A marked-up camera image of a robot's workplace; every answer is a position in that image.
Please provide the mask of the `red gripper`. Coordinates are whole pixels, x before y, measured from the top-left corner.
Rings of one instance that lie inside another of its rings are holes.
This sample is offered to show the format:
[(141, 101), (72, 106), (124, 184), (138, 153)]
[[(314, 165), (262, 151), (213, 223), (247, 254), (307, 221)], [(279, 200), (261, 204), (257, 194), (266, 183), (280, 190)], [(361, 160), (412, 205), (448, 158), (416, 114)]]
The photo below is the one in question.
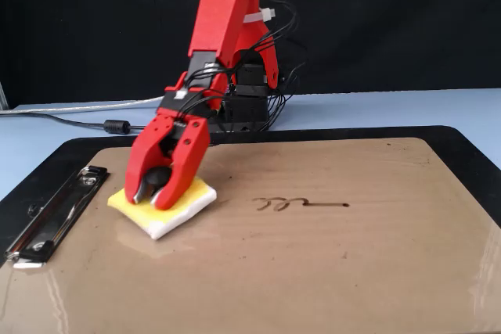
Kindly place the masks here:
[(170, 177), (152, 203), (157, 209), (171, 208), (190, 187), (209, 143), (205, 119), (193, 117), (186, 122), (156, 115), (132, 144), (124, 181), (127, 200), (140, 202), (147, 191), (145, 174), (170, 165)]

